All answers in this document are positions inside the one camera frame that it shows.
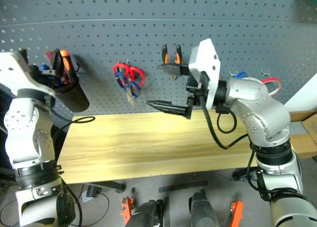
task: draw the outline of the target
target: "screwdriver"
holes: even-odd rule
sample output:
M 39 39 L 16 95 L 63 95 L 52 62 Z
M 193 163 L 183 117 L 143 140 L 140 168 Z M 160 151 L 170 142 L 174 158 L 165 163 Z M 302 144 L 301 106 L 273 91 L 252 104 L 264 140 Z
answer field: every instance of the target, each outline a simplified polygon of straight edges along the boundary
M 64 67 L 65 67 L 64 71 L 66 72 L 66 74 L 69 78 L 69 83 L 71 84 L 72 82 L 74 82 L 76 80 L 76 73 L 75 73 L 73 63 L 71 62 L 71 58 L 70 58 L 68 51 L 60 50 L 60 54 L 63 57 L 63 63 L 64 63 Z

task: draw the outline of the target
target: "cardboard box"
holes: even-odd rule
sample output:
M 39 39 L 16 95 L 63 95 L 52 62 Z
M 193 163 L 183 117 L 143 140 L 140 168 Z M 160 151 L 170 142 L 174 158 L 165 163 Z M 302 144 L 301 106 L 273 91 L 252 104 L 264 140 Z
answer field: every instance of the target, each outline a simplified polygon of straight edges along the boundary
M 312 115 L 310 118 L 302 122 L 309 135 L 317 143 L 317 114 Z

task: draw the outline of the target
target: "black cylinder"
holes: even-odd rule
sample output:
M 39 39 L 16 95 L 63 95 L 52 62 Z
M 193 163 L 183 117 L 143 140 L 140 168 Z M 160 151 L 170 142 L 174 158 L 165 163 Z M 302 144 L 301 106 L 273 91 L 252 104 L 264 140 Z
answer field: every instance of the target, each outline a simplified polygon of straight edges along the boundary
M 261 147 L 253 143 L 250 144 L 250 147 L 257 154 L 257 159 L 267 165 L 282 165 L 293 157 L 290 139 L 273 147 Z
M 214 95 L 213 105 L 217 106 L 219 103 L 224 104 L 227 92 L 227 82 L 219 80 L 216 94 Z
M 19 190 L 26 190 L 36 186 L 44 185 L 52 182 L 59 177 L 55 161 L 49 161 L 28 168 L 19 168 L 14 170 L 15 181 L 19 186 Z
M 71 84 L 54 91 L 56 97 L 72 112 L 82 112 L 89 107 L 89 101 L 80 87 L 78 77 Z

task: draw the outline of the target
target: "pegboard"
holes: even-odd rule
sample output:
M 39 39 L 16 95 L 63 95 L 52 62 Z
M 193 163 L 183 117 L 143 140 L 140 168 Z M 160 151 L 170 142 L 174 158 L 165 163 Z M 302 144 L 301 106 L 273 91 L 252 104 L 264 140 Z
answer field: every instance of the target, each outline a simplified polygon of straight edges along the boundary
M 28 49 L 29 62 L 47 63 L 44 52 L 66 49 L 80 63 L 78 76 L 90 107 L 79 115 L 154 112 L 143 100 L 185 105 L 186 77 L 173 81 L 156 71 L 161 47 L 170 57 L 180 44 L 183 62 L 191 48 L 211 38 L 221 76 L 245 71 L 279 77 L 285 103 L 317 71 L 317 1 L 312 0 L 1 0 L 0 49 Z M 117 85 L 117 61 L 147 76 L 135 109 Z M 61 103 L 56 111 L 74 114 Z M 54 120 L 57 126 L 63 122 Z

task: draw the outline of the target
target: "scissors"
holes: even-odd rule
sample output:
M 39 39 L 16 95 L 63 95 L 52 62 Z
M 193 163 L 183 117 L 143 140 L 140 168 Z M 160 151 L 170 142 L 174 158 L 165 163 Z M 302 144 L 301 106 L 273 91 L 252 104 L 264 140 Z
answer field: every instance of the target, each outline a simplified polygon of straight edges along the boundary
M 132 97 L 137 98 L 139 96 L 136 91 L 140 91 L 141 87 L 136 82 L 129 80 L 125 74 L 121 72 L 115 72 L 115 79 L 124 91 L 131 93 Z
M 141 77 L 141 82 L 138 84 L 139 87 L 142 87 L 145 83 L 145 74 L 144 72 L 136 67 L 136 66 L 129 66 L 124 63 L 117 63 L 113 67 L 113 73 L 116 74 L 116 72 L 120 72 L 124 74 L 126 79 L 131 79 L 131 81 L 135 81 L 137 75 Z

